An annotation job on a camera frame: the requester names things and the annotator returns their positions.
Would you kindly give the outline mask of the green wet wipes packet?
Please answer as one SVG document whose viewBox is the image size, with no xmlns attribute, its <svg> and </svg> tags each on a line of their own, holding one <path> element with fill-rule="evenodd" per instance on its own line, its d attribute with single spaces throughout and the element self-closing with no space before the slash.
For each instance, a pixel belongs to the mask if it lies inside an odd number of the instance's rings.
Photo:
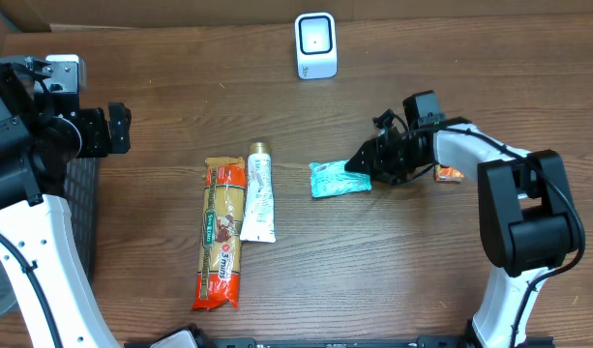
<svg viewBox="0 0 593 348">
<path fill-rule="evenodd" d="M 346 171 L 347 163 L 347 159 L 310 163 L 311 196 L 325 198 L 372 190 L 371 177 L 367 174 Z"/>
</svg>

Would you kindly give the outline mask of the orange spaghetti packet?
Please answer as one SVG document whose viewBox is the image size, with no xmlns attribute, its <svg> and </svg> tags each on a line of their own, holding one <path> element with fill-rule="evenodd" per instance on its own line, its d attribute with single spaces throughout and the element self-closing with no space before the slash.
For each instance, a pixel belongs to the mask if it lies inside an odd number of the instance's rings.
<svg viewBox="0 0 593 348">
<path fill-rule="evenodd" d="M 238 305 L 247 173 L 242 158 L 208 158 L 193 309 Z"/>
</svg>

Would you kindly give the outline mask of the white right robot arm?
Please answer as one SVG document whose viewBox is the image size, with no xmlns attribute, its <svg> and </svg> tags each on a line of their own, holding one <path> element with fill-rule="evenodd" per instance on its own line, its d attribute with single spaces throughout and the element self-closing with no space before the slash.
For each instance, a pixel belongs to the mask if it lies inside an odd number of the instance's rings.
<svg viewBox="0 0 593 348">
<path fill-rule="evenodd" d="M 526 346 L 526 324 L 544 283 L 574 268 L 585 249 L 559 155 L 510 147 L 442 113 L 404 122 L 387 110 L 373 122 L 378 135 L 346 171 L 395 186 L 415 179 L 419 167 L 440 164 L 476 182 L 480 239 L 491 269 L 463 344 Z"/>
</svg>

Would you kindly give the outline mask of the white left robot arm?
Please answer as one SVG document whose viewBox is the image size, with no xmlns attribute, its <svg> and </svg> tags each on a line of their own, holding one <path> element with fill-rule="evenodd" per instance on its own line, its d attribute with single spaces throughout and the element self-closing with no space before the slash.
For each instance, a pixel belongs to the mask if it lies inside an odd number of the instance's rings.
<svg viewBox="0 0 593 348">
<path fill-rule="evenodd" d="M 0 262 L 36 347 L 115 347 L 74 244 L 64 197 L 73 159 L 131 148 L 132 114 L 122 103 L 72 111 L 52 93 L 35 102 L 21 81 L 44 72 L 0 64 Z"/>
</svg>

